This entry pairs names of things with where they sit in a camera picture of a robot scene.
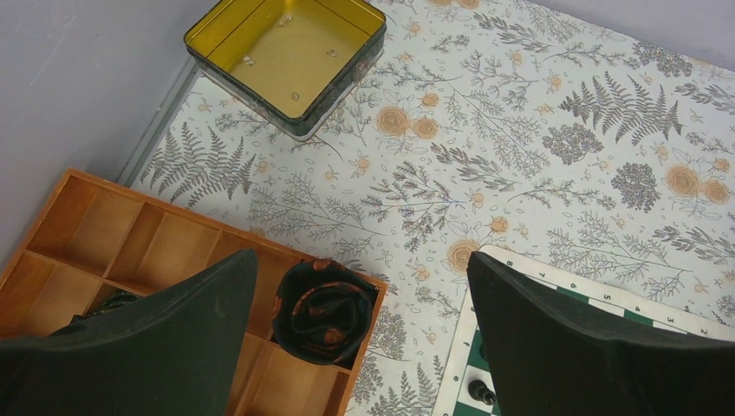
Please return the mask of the black chess pawn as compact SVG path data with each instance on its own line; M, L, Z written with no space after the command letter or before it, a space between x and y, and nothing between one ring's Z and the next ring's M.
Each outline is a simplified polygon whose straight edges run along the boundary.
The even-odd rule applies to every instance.
M497 402L496 394L482 380L471 380L467 391L473 400L482 402L486 406L494 406Z

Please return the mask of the dark spinning top upper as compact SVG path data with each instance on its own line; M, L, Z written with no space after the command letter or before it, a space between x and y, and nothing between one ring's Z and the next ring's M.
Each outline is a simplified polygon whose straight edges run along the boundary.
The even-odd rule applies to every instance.
M94 310L87 312L85 314L85 317L104 315L107 312L113 311L115 309L119 309L123 306L128 305L131 302L135 302L138 299L140 299L140 296L135 295L134 293L127 292L124 290L119 290L113 293L109 298L107 298L101 304L101 306L97 307Z

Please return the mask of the floral table mat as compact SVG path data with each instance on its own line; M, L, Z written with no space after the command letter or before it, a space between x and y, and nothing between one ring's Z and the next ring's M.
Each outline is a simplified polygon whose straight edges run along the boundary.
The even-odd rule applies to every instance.
M486 244L733 325L731 70L531 1L379 7L310 140L201 76L133 182L387 283L348 414L433 411Z

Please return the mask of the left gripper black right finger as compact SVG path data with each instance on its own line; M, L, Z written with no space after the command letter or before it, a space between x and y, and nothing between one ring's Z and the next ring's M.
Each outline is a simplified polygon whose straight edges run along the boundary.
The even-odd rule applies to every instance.
M467 275L503 414L733 414L731 341L613 315L479 251Z

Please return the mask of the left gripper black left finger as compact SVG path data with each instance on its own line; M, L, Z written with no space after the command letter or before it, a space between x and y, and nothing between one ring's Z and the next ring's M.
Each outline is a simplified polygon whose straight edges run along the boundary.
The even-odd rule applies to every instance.
M2 341L2 414L225 414L257 267L239 250L50 335Z

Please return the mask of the empty gold tin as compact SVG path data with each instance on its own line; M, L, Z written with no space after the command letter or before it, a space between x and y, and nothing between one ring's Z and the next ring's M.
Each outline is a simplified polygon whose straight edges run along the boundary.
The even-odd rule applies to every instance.
M204 74L295 140L313 136L380 58L366 1L220 1L183 38Z

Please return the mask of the orange compartment tray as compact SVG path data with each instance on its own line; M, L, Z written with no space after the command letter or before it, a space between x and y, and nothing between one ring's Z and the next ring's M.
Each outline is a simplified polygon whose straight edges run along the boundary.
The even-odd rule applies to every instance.
M316 365L273 340L283 275L317 260L298 250L76 170L53 190L1 277L1 343L46 336L124 290L150 296L239 250L257 256L257 280L229 402L223 415L342 415L346 412L386 292L349 367Z

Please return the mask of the green white chess board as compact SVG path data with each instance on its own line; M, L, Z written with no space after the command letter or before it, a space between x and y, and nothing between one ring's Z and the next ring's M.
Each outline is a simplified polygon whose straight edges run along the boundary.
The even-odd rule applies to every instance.
M734 330L726 325L634 295L624 289L560 270L497 246L486 245L472 251L471 254L475 251L485 253L511 266L535 282L613 315L685 335L731 341L734 345ZM473 400L467 391L471 380L482 380L495 393L489 366L482 357L481 349L482 337L468 281L467 294L433 408L434 414L505 415L500 409L498 397L494 406L486 406Z

